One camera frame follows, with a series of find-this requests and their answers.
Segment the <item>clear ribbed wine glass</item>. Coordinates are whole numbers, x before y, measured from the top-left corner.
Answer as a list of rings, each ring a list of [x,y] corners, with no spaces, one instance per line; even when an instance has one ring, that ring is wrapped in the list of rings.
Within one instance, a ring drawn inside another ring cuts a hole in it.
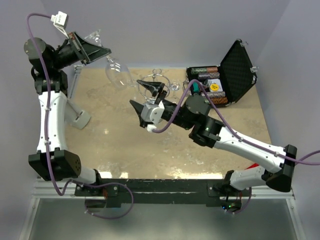
[[[102,40],[100,38],[101,30],[96,30],[84,39],[90,43],[103,47]],[[129,68],[120,60],[108,54],[106,57],[105,74],[111,84],[117,90],[124,90],[127,87],[135,87],[136,82],[132,79]]]

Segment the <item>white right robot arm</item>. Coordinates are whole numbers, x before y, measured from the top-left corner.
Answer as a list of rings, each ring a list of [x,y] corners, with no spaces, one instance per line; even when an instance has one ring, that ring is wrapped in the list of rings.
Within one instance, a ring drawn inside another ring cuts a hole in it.
[[[142,128],[160,134],[174,124],[190,130],[189,138],[199,146],[224,150],[258,164],[245,170],[228,171],[218,188],[222,194],[233,197],[244,189],[263,185],[278,192],[290,192],[296,147],[274,146],[233,130],[225,120],[209,116],[211,106],[200,94],[184,93],[175,104],[165,99],[164,83],[144,80],[137,83],[155,97],[154,103],[130,100]]]

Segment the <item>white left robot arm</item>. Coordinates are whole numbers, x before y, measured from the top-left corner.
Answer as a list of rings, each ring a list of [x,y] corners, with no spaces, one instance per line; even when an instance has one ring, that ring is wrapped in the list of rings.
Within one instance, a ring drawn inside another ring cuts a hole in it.
[[[72,31],[57,48],[39,37],[30,38],[24,44],[24,52],[32,65],[31,76],[40,105],[39,142],[36,153],[28,157],[29,165],[55,188],[58,181],[66,180],[86,185],[88,193],[99,196],[104,190],[99,172],[83,167],[80,157],[67,147],[65,120],[71,117],[71,122],[76,123],[77,115],[83,116],[79,126],[82,129],[90,116],[70,102],[68,76],[63,69],[76,62],[88,65],[108,56],[111,50]]]

